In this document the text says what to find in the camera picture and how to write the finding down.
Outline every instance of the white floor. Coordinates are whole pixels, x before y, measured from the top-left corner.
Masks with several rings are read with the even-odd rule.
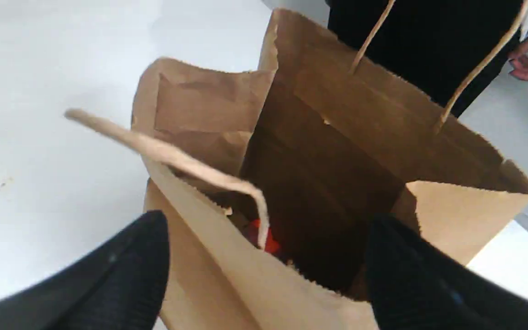
[[[293,8],[323,23],[314,1]],[[63,120],[65,108],[128,125],[138,77],[161,55],[254,69],[269,15],[260,0],[0,0],[0,299],[141,211],[139,157]],[[528,172],[528,84],[501,76],[465,121]],[[528,298],[528,232],[511,223],[471,268]]]

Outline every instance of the black pants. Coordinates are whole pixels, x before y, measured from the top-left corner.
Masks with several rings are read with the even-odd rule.
[[[387,0],[332,0],[329,30],[360,48]],[[511,27],[522,0],[398,0],[367,56],[445,106],[461,81]],[[497,77],[520,33],[486,66],[455,103],[464,110]]]

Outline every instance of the brown paper bag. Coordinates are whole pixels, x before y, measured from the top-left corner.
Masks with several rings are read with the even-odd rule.
[[[528,178],[448,117],[516,32],[526,2],[444,109],[363,57],[393,4],[359,52],[302,15],[276,9],[258,71],[220,73],[161,59],[142,76],[134,100],[133,130],[261,188],[273,235],[302,275],[356,299],[365,298],[369,215],[394,213],[465,264],[528,204]],[[170,330],[358,329],[371,319],[368,305],[257,251],[207,197],[165,165],[144,162],[164,196],[150,185],[146,207],[178,223],[170,229],[180,240],[163,308]],[[234,206],[255,219],[249,199]]]

